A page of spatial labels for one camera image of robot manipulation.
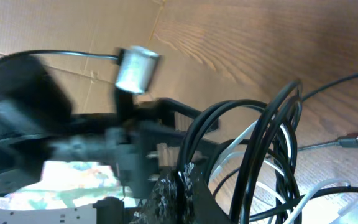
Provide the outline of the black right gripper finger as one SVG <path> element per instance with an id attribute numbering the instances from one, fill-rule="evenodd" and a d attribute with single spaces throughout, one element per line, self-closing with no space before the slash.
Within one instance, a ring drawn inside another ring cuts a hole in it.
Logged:
<path id="1" fill-rule="evenodd" d="M 145 205 L 134 213 L 131 220 L 131 223 L 150 224 L 230 222 L 193 163 L 185 165 L 183 171 L 164 172 Z"/>

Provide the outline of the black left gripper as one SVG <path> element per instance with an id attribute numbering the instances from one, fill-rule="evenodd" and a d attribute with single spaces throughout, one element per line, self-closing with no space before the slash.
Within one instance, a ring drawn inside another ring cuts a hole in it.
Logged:
<path id="1" fill-rule="evenodd" d="M 170 98 L 135 105 L 132 98 L 118 100 L 115 123 L 105 132 L 107 164 L 120 183 L 130 188 L 134 198 L 147 198 L 160 173 L 176 162 L 164 160 L 162 146 L 177 150 L 186 128 L 177 127 L 175 115 L 195 120 L 201 111 Z"/>

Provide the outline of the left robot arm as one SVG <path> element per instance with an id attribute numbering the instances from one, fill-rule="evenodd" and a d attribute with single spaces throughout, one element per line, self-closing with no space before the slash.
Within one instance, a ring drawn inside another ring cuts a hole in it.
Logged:
<path id="1" fill-rule="evenodd" d="M 181 146 L 176 114 L 200 112 L 170 98 L 134 103 L 112 89 L 115 113 L 74 114 L 72 104 L 42 61 L 33 55 L 0 58 L 0 196 L 40 180 L 46 161 L 109 166 L 137 198 L 149 195 L 163 164 L 158 146 Z"/>

